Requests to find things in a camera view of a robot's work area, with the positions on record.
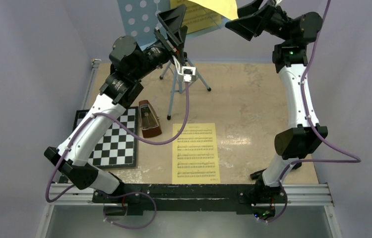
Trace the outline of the clear plastic metronome cover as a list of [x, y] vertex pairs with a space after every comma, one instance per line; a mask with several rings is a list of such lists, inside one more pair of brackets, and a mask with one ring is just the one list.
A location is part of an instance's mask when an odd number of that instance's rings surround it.
[[148, 130], [159, 126], [158, 117], [149, 104], [143, 104], [139, 109], [142, 129]]

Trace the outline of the brown wooden metronome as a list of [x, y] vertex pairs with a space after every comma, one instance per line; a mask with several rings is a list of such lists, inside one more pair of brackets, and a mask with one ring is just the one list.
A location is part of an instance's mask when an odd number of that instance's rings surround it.
[[161, 135], [161, 124], [150, 102], [148, 100], [142, 100], [138, 104], [143, 137], [152, 138]]

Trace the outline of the yellow sheet music paper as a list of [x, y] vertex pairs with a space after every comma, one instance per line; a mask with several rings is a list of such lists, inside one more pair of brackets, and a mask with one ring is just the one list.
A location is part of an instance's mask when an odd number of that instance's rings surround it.
[[172, 142], [173, 184], [219, 184], [220, 167], [214, 123], [188, 123]]

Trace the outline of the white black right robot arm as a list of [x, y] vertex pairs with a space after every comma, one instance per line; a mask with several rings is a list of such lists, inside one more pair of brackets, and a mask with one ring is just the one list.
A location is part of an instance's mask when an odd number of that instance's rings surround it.
[[288, 127], [274, 138], [276, 154], [269, 166], [250, 176], [255, 180], [256, 199], [265, 202], [274, 192], [280, 193], [284, 177], [328, 134], [314, 111], [307, 79], [307, 47], [317, 40], [322, 17], [314, 11], [289, 17], [277, 0], [254, 0], [242, 7], [220, 0], [199, 0], [197, 4], [228, 18], [225, 27], [246, 40], [267, 32], [282, 41], [274, 47], [272, 62], [285, 87]]

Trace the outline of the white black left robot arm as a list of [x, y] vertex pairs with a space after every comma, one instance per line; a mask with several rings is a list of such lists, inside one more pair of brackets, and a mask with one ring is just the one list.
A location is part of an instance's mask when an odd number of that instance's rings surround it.
[[122, 200], [122, 180], [89, 163], [90, 155], [109, 127], [141, 93], [141, 81], [145, 76], [168, 62], [175, 65], [178, 74], [184, 72], [185, 13], [184, 4], [158, 13], [157, 18], [165, 33], [155, 29], [156, 40], [145, 49], [133, 36], [117, 38], [109, 53], [110, 74], [93, 106], [64, 142], [45, 150], [45, 157], [78, 189], [99, 190], [112, 203]]

